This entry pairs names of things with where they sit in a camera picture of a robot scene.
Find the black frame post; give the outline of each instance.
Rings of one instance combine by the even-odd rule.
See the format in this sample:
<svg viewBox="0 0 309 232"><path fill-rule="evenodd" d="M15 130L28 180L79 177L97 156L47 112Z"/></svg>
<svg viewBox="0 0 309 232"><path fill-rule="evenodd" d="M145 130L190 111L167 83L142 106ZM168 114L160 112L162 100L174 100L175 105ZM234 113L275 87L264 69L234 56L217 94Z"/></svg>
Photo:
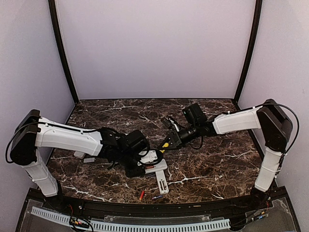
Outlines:
<svg viewBox="0 0 309 232"><path fill-rule="evenodd" d="M256 35L257 35L257 30L259 27L259 22L260 22L260 16L261 16L261 11L262 11L262 2L263 0L256 0L255 2L255 10L254 10L254 16L253 16L253 22L252 22L252 28L251 28L251 34L250 34L250 39L249 39L249 44L248 44L248 49L247 49L247 54L245 58L245 62L242 67L239 83L237 86L237 90L234 96L234 101L238 103L243 87L245 85L246 77L248 74L250 62L252 59L252 54L253 54L253 49L255 45L255 40L256 40Z"/></svg>
<svg viewBox="0 0 309 232"><path fill-rule="evenodd" d="M48 0L48 4L49 4L50 16L51 16L51 19L52 19L55 39L56 39L56 43L57 43L58 52L59 52L59 55L60 55L63 71L64 71L64 74L66 76L66 80L68 82L69 89L70 89L72 98L74 100L74 103L77 104L79 102L79 99L78 99L77 92L76 92L76 89L75 89L75 86L74 86L74 83L73 83L72 75L70 73L70 69L69 69L69 65L68 65L68 61L67 61L67 56L66 56L64 46L63 46L63 42L62 42L62 38L61 38L55 0Z"/></svg>

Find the black cable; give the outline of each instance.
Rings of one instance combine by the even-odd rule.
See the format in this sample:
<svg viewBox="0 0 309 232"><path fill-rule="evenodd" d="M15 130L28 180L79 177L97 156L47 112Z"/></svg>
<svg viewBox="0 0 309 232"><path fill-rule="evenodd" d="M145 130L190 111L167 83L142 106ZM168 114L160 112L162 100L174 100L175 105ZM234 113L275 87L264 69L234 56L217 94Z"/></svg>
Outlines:
<svg viewBox="0 0 309 232"><path fill-rule="evenodd" d="M44 122L30 122L30 123L28 123L28 124L26 124L26 125L21 126L20 128L18 128L18 129L15 131L15 134L14 134L14 135L12 136L12 138L9 140L8 145L6 146L6 149L5 149L5 161L6 161L7 163L14 163L13 161L9 161L9 159L8 159L8 152L9 152L10 145L11 145L11 143L13 142L13 139L18 135L18 133L19 133L23 128L25 128L25 127L27 127L27 126L30 126L30 125L36 125L36 124L45 124L45 123L44 123Z"/></svg>
<svg viewBox="0 0 309 232"><path fill-rule="evenodd" d="M80 132L83 132L83 133L91 133L91 132L96 132L96 131L99 131L99 130L106 130L106 131L112 131L116 134L116 136L120 136L120 133L112 128L108 128L108 127L102 127L100 129L95 129L95 130L79 130L79 129L75 129L75 128L70 128L70 127L65 127L65 126L61 126L61 125L56 125L56 124L53 124L53 123L47 123L47 122L30 122L26 125L23 125L21 126L20 128L18 128L14 135L12 136L12 138L9 140L8 142L8 145L6 146L6 150L5 150L5 161L7 163L14 163L13 161L9 161L8 159L8 151L9 151L9 148L10 148L10 145L11 143L13 142L14 138L18 135L18 133L25 127L28 127L30 125L36 125L36 124L44 124L44 125L48 125L48 126L53 126L53 127L58 127L58 128L62 128L62 129L66 129L66 130L70 130L70 131L80 131Z"/></svg>
<svg viewBox="0 0 309 232"><path fill-rule="evenodd" d="M233 226L233 227L244 227L244 226L250 224L251 222L254 222L254 221L250 220L250 221L246 222L245 224L238 225L238 226Z"/></svg>
<svg viewBox="0 0 309 232"><path fill-rule="evenodd" d="M299 126L299 119L298 119L296 113L291 108L287 107L286 105L282 105L282 104L278 104L278 103L263 103L263 104L259 104L259 105L255 106L254 108L257 108L257 107L260 107L260 106L266 106L266 105L274 105L274 106L283 107L283 108L289 110L294 115L294 117L296 119L296 123L297 123L296 134L295 134L295 137L294 137L293 141L291 142L290 146L285 150L285 152L283 152L283 155L285 155L292 148L292 146L294 145L294 143L296 141L296 138L298 137L299 127L300 127ZM242 111L246 111L246 110L251 110L251 109L253 109L253 107L242 109L242 110L233 111L233 112L230 112L230 114L235 114L235 113L238 113L238 112L242 112Z"/></svg>
<svg viewBox="0 0 309 232"><path fill-rule="evenodd" d="M75 217L75 218L76 218L76 220L84 221L89 226L89 228L91 228L91 231L94 232L93 226L91 225L91 223L87 219L85 219L83 217ZM78 229L78 228L76 228L76 226L74 224L71 225L71 226L74 228L74 231L77 231L77 232L85 232L85 231L88 230L88 228L86 230Z"/></svg>
<svg viewBox="0 0 309 232"><path fill-rule="evenodd" d="M147 150L146 150L146 153L144 155L139 155L141 158L147 156L149 151L150 151L150 143L149 143L149 141L147 139L146 139L146 141L147 141L147 144L146 144L147 145Z"/></svg>
<svg viewBox="0 0 309 232"><path fill-rule="evenodd" d="M204 140L204 136L201 136L201 143L199 144L199 147L193 147L191 141L190 141L189 145L194 150L200 150L202 148L202 146L203 146L203 140Z"/></svg>
<svg viewBox="0 0 309 232"><path fill-rule="evenodd" d="M252 215L254 215L257 211L259 211L263 205L264 202L267 202L267 200L269 199L270 197L270 194L271 194L271 191L272 191L272 188L273 188L273 185L270 185L270 189L269 189L269 192L268 192L268 195L261 201L261 203L259 204L258 208L251 214L249 214L245 219L231 225L231 226L235 226L235 225L238 225L240 223L242 223L243 221L247 220L249 217L251 217Z"/></svg>
<svg viewBox="0 0 309 232"><path fill-rule="evenodd" d="M161 157L159 158L159 156L157 155L158 157L158 160L156 162L153 162L153 163L143 163L142 161L138 161L140 164L144 165L144 166L154 166L154 165L157 165L158 163L160 163L163 159L163 153L161 152Z"/></svg>
<svg viewBox="0 0 309 232"><path fill-rule="evenodd" d="M53 208L53 206L45 198L44 198L44 202L47 203L53 210L55 210L57 212L63 211L67 208L67 206L65 206L63 209L56 210L55 208Z"/></svg>

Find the white wall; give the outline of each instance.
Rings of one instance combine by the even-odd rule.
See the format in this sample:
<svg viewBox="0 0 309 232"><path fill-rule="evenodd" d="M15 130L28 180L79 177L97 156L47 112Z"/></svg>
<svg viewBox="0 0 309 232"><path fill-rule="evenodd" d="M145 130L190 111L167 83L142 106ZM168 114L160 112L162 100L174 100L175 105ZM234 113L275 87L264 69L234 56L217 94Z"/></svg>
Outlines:
<svg viewBox="0 0 309 232"><path fill-rule="evenodd" d="M31 109L65 122L73 108L46 0L0 1L0 231L15 231L28 188L25 171L4 159L13 132ZM43 152L47 160L48 150Z"/></svg>
<svg viewBox="0 0 309 232"><path fill-rule="evenodd" d="M254 5L254 0L58 0L79 97L234 97Z"/></svg>
<svg viewBox="0 0 309 232"><path fill-rule="evenodd" d="M308 12L308 1L263 1L253 59L239 102L244 108L273 98L299 117L299 138L284 160L278 184L287 187L302 231L309 228ZM264 144L261 134L257 135Z"/></svg>

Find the white plastic object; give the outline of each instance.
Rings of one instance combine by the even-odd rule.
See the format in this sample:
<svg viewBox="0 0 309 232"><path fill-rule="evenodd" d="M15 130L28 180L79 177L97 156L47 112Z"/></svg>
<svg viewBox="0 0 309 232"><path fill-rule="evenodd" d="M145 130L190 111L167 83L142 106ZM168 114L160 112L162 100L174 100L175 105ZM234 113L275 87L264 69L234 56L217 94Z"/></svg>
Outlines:
<svg viewBox="0 0 309 232"><path fill-rule="evenodd" d="M143 155L146 154L146 152L147 151L142 151L142 152L139 153L139 155L143 156ZM156 151L155 150L150 150L145 157L141 158L140 161L142 163L151 163L151 162L154 162L157 159L158 159L158 157L157 157Z"/></svg>
<svg viewBox="0 0 309 232"><path fill-rule="evenodd" d="M269 147L266 147L260 173L255 181L255 187L258 190L266 192L269 189L278 171L281 156L281 152L273 151Z"/></svg>
<svg viewBox="0 0 309 232"><path fill-rule="evenodd" d="M35 206L32 207L31 214L60 225L70 226L70 216L68 215ZM90 224L96 232L210 232L231 228L229 219L180 225L129 225L92 219Z"/></svg>
<svg viewBox="0 0 309 232"><path fill-rule="evenodd" d="M260 107L234 114L221 114L214 119L213 127L217 134L248 129L261 129L260 121L256 114L256 111L259 109Z"/></svg>
<svg viewBox="0 0 309 232"><path fill-rule="evenodd" d="M94 157L84 159L84 163L93 163L94 161L96 161L96 158Z"/></svg>
<svg viewBox="0 0 309 232"><path fill-rule="evenodd" d="M83 159L85 157L86 153L84 152L80 152L80 151L75 151L74 152L74 157L79 158L79 159Z"/></svg>
<svg viewBox="0 0 309 232"><path fill-rule="evenodd" d="M21 167L24 168L25 171L29 174L32 181L40 187L45 197L56 196L58 193L56 179L54 179L49 172L38 150L36 150L36 157L36 162L32 162L29 165Z"/></svg>
<svg viewBox="0 0 309 232"><path fill-rule="evenodd" d="M88 130L56 123L44 117L40 118L39 121L46 122L46 124L38 125L41 131L37 133L35 143L37 147L56 147L83 152L91 156L98 156L103 146L100 142L102 137L98 131L92 133L83 133L83 131ZM50 126L48 123L75 129L77 131Z"/></svg>
<svg viewBox="0 0 309 232"><path fill-rule="evenodd" d="M158 183L159 191L161 195L169 193L168 183L165 178L164 171L155 172L156 181Z"/></svg>
<svg viewBox="0 0 309 232"><path fill-rule="evenodd" d="M163 171L167 168L168 168L168 165L166 164L165 159L162 159L161 162L154 165L153 168L148 168L145 170L146 174L155 173L156 181L158 183L158 187L159 187L159 191L161 195L169 193L168 183L166 181L165 174Z"/></svg>
<svg viewBox="0 0 309 232"><path fill-rule="evenodd" d="M167 168L168 168L168 165L167 165L165 159L162 159L161 162L159 162L158 164L154 165L153 168L147 168L145 170L145 174L159 172L159 171L165 170Z"/></svg>

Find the marble tabletop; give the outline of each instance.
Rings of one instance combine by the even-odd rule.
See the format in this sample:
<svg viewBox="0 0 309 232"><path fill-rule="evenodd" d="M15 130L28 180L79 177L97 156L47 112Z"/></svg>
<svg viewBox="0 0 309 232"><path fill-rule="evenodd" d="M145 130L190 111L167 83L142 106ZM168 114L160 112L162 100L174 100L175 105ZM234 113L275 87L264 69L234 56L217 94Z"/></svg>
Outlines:
<svg viewBox="0 0 309 232"><path fill-rule="evenodd" d="M88 129L111 127L122 133L139 129L157 147L170 132L161 118L172 116L187 125L182 109L195 102L210 117L234 110L222 99L127 99L80 101L68 125ZM204 138L200 150L190 146L167 151L164 158L169 194L159 195L155 177L127 178L121 166L110 170L106 159L83 163L72 151L55 149L48 168L60 181L65 195L114 203L192 203L248 195L259 172L261 159L247 131ZM139 201L142 191L145 196Z"/></svg>

